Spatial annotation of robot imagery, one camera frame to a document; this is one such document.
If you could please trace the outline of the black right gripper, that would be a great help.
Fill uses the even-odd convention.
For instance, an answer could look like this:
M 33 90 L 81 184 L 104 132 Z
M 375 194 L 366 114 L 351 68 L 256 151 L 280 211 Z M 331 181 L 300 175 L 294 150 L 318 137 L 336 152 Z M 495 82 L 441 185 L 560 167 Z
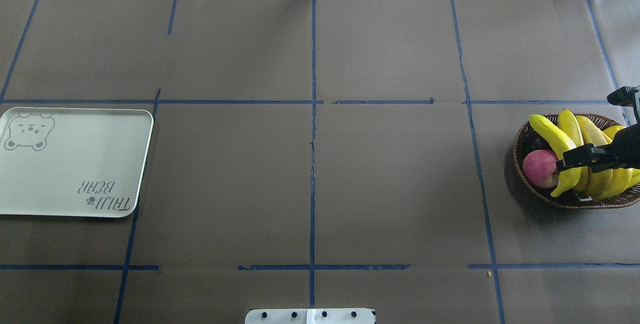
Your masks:
M 640 124 L 631 126 L 614 125 L 606 128 L 604 134 L 612 142 L 612 150 L 618 163 L 625 167 L 640 169 Z M 592 167 L 607 155 L 606 150 L 594 145 L 582 145 L 565 151 L 556 162 L 559 172 L 569 169 Z

